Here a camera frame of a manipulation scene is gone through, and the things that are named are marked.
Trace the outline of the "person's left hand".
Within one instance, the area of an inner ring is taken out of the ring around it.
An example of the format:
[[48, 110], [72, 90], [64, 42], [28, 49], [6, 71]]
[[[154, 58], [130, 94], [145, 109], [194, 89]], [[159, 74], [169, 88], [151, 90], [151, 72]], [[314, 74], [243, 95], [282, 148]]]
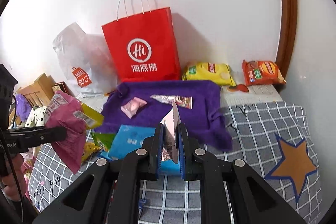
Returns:
[[[12, 158], [12, 162], [20, 187], [21, 195], [24, 196], [27, 190], [27, 184], [24, 178], [24, 174], [21, 170], [21, 166], [24, 162], [23, 156], [21, 154], [17, 154], [15, 157]], [[6, 177], [1, 177], [1, 180], [5, 185], [5, 187], [3, 188], [5, 195], [12, 201], [20, 201], [20, 195], [13, 173], [9, 174]]]

